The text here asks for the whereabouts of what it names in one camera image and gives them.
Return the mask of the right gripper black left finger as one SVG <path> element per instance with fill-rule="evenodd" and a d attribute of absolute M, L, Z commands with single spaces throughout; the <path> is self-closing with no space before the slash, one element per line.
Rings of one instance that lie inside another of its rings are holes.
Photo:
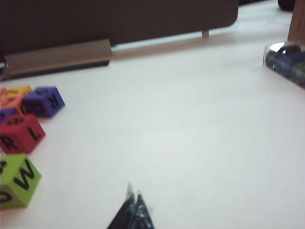
<path fill-rule="evenodd" d="M 126 198 L 108 229 L 130 229 L 135 213 L 135 194 L 131 183 L 127 185 Z"/>

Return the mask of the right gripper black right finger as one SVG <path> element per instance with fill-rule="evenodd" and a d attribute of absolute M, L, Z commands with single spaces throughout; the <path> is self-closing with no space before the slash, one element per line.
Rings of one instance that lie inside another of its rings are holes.
<path fill-rule="evenodd" d="M 154 229 L 149 210 L 140 191 L 137 193 L 137 200 L 134 208 L 134 215 L 131 222 L 132 229 Z"/>

